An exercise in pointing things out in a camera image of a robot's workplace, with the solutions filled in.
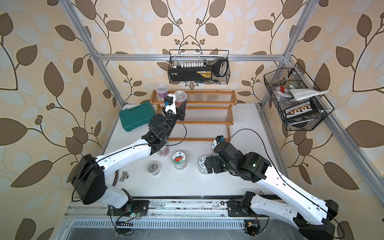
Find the black yellow tool case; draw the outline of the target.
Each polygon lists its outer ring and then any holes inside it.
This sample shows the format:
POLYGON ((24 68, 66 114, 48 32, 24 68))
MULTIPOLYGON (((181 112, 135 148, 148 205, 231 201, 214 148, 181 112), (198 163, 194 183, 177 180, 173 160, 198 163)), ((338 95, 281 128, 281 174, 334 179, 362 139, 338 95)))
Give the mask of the black yellow tool case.
POLYGON ((171 68, 168 70, 170 82, 197 82, 205 83, 212 81, 213 67, 189 67, 171 68))

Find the small clear seed cup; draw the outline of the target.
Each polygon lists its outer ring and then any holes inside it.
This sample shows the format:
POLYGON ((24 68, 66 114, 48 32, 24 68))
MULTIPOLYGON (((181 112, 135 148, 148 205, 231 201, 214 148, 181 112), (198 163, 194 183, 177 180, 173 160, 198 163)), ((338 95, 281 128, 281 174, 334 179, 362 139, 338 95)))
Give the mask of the small clear seed cup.
POLYGON ((158 161, 152 161, 148 164, 147 171, 153 176, 157 176, 160 173, 161 164, 158 161))

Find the metal tee pipe fitting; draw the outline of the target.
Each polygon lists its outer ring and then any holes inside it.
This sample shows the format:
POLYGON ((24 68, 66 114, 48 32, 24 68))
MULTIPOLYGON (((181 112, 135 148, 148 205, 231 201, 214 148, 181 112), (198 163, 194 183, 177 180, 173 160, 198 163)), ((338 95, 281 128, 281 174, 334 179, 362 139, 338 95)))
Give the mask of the metal tee pipe fitting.
POLYGON ((120 181, 120 182, 123 182, 124 180, 128 179, 128 177, 129 177, 128 172, 123 171, 122 174, 121 174, 121 177, 120 177, 120 180, 119 180, 119 181, 120 181))

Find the green lid seed jar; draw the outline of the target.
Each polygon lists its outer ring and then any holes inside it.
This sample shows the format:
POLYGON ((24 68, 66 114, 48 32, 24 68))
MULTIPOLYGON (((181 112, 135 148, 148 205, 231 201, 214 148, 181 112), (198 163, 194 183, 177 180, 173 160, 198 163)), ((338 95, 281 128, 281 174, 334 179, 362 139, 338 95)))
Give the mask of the green lid seed jar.
POLYGON ((202 175, 208 174, 208 170, 207 170, 207 167, 205 165, 206 158, 207 158, 207 156, 200 157, 199 161, 198 161, 198 166, 199 166, 198 170, 202 175))

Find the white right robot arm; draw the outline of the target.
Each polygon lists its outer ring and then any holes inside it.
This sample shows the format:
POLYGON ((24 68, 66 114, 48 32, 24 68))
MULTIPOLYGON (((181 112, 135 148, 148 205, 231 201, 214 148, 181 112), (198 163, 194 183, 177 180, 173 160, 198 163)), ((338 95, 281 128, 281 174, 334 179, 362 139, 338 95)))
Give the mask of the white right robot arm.
POLYGON ((246 192, 241 205, 247 211, 272 217, 297 228, 308 240, 333 240, 336 227, 332 220, 339 206, 333 200, 322 200, 306 192, 263 156, 249 152, 243 154, 230 142, 214 140, 213 157, 205 160, 209 174, 228 172, 232 176, 256 183, 277 195, 282 203, 246 192))

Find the green plastic tool case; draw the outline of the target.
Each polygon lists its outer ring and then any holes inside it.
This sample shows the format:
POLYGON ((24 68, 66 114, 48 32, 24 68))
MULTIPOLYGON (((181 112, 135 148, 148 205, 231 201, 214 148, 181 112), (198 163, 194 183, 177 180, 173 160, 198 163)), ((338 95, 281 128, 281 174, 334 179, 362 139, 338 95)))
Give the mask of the green plastic tool case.
POLYGON ((136 107, 124 109, 119 112, 123 129, 130 132, 140 126, 148 124, 155 115, 155 110, 150 102, 144 102, 136 107))

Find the lidded seed jar by shelf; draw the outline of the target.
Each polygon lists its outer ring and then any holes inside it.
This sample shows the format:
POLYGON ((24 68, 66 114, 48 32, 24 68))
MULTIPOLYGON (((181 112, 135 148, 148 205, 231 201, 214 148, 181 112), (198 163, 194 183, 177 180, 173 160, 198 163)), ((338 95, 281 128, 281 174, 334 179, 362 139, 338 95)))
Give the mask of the lidded seed jar by shelf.
POLYGON ((217 141, 214 140, 213 143, 212 143, 212 151, 211 151, 211 154, 212 156, 216 156, 217 154, 215 153, 215 147, 217 146, 217 141))

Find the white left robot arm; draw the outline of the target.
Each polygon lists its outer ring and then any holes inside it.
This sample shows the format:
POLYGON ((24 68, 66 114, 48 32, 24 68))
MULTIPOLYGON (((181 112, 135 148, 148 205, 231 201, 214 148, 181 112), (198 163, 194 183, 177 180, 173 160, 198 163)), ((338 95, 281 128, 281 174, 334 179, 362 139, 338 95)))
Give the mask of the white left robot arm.
POLYGON ((106 183, 106 178, 126 165, 157 153, 168 145, 168 139, 178 121, 186 115, 186 102, 175 110, 163 107, 163 114, 152 117, 149 131, 133 144, 112 153, 93 157, 88 154, 81 158, 75 173, 69 177, 74 193, 84 205, 104 203, 118 210, 125 209, 133 202, 125 189, 116 189, 106 183))

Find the orange black pliers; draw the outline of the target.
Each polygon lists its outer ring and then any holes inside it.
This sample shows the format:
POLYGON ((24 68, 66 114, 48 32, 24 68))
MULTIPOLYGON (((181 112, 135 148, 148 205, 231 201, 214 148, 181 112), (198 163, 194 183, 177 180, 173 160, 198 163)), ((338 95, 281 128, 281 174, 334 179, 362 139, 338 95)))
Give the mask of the orange black pliers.
POLYGON ((114 176, 114 181, 113 181, 113 186, 116 186, 118 179, 119 179, 119 171, 116 170, 115 176, 114 176))

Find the wooden three-tier shelf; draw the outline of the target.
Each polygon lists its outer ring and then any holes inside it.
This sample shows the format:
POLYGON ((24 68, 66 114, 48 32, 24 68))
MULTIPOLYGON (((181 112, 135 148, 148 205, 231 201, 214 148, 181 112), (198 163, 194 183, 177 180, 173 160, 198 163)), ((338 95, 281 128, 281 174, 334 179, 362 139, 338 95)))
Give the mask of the wooden three-tier shelf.
POLYGON ((231 137, 235 91, 185 91, 181 96, 187 102, 185 120, 177 121, 168 141, 212 143, 216 136, 231 137))

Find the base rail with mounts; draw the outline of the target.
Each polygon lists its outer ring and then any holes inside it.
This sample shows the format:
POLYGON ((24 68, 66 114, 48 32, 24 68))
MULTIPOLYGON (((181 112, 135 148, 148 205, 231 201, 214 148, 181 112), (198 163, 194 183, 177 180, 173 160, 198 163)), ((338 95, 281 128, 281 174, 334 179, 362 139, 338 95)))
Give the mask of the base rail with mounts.
POLYGON ((243 230, 264 226, 269 217, 244 214, 241 198, 138 198, 126 214, 102 203, 72 203, 63 218, 67 228, 243 230))

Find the white paper bag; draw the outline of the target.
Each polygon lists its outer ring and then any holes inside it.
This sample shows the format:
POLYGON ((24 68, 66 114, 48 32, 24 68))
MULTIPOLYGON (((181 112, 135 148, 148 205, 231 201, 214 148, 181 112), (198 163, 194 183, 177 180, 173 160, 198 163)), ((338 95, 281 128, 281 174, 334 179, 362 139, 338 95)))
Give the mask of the white paper bag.
POLYGON ((290 89, 287 91, 287 94, 291 96, 296 101, 302 101, 306 99, 310 99, 315 96, 320 96, 327 94, 329 90, 325 91, 316 91, 312 89, 290 89))

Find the red label seed cup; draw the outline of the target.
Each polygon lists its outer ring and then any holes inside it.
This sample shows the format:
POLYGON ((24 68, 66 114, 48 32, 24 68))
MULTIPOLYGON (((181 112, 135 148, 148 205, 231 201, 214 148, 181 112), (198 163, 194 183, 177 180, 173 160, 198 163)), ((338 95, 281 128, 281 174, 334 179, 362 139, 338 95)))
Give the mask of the red label seed cup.
POLYGON ((187 100, 187 94, 184 91, 176 91, 174 94, 176 107, 179 108, 187 100))

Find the aluminium frame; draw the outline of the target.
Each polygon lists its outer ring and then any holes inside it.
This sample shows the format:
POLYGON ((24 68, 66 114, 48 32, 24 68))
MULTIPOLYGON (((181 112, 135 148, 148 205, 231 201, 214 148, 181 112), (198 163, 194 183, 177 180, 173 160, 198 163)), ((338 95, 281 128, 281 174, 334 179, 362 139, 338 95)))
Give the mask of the aluminium frame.
POLYGON ((284 173, 346 209, 384 201, 383 1, 61 1, 107 78, 262 104, 284 173))

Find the flower lid seed jar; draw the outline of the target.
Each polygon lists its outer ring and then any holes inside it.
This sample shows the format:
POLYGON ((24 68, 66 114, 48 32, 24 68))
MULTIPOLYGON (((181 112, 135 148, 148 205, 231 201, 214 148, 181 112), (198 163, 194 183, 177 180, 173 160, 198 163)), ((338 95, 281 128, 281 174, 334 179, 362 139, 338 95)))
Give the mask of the flower lid seed jar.
POLYGON ((158 155, 161 156, 161 157, 165 157, 169 154, 170 150, 169 150, 169 147, 168 146, 163 146, 159 151, 158 151, 158 155))

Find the purple label seed cup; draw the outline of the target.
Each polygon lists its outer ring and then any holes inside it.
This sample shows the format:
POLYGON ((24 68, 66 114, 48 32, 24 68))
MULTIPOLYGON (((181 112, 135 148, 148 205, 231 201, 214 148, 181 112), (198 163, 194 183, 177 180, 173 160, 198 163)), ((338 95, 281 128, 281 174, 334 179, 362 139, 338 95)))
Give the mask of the purple label seed cup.
POLYGON ((156 93, 161 98, 164 99, 169 94, 167 85, 157 85, 156 93))

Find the tomato lid seed jar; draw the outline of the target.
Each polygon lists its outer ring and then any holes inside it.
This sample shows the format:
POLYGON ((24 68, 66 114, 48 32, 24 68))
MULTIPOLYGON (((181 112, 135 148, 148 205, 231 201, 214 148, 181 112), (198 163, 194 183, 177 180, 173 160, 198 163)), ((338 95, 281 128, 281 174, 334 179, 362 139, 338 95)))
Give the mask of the tomato lid seed jar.
POLYGON ((175 152, 172 156, 172 163, 175 169, 183 170, 187 166, 187 159, 185 153, 178 151, 175 152))

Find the box of small bottles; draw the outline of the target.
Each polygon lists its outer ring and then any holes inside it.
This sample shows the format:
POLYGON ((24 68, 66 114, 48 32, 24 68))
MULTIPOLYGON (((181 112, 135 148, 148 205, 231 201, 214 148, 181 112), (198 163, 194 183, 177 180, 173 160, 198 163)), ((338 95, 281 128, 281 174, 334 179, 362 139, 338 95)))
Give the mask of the box of small bottles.
POLYGON ((296 118, 308 116, 318 111, 319 108, 317 107, 314 101, 307 101, 302 104, 283 110, 283 119, 293 120, 296 118))

